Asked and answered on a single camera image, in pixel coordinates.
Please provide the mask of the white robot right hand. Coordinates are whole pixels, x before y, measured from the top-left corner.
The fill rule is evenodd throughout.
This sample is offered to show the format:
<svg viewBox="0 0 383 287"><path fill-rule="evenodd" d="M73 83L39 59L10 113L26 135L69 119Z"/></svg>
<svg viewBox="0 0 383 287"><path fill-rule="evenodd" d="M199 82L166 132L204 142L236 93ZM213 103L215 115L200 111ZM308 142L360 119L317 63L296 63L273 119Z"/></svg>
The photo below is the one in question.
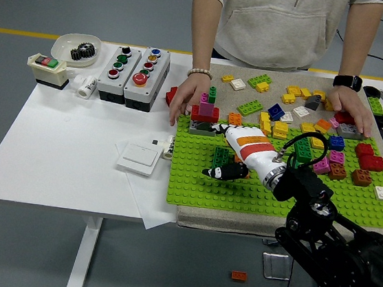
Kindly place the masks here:
<svg viewBox="0 0 383 287"><path fill-rule="evenodd" d="M215 124L211 129L225 136L240 162L204 169L205 176L228 181L244 178L250 170L255 170L265 188L271 191L275 188L286 164L258 127Z"/></svg>

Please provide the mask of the person's right hand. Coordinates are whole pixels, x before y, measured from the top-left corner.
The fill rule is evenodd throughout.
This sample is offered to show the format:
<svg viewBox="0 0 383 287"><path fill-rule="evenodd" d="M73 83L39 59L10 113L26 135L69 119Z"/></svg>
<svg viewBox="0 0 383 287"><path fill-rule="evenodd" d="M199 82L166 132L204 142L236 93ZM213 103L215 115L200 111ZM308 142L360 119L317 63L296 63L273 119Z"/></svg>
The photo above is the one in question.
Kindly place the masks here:
<svg viewBox="0 0 383 287"><path fill-rule="evenodd" d="M200 101L201 95L210 89L210 84L209 75L196 72L180 84L169 106L170 126L175 125L180 114L185 114L189 107Z"/></svg>

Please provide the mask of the person's left hand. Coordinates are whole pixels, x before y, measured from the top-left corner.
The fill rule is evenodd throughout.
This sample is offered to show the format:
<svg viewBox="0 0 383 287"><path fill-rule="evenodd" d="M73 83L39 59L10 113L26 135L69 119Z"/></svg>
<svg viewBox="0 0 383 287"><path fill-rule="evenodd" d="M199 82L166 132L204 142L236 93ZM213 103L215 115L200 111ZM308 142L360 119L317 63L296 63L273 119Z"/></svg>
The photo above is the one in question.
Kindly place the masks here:
<svg viewBox="0 0 383 287"><path fill-rule="evenodd" d="M354 119L358 131L366 138L372 136L374 123L372 111L363 105L358 94L346 86L334 86L328 92L334 111L345 111Z"/></svg>

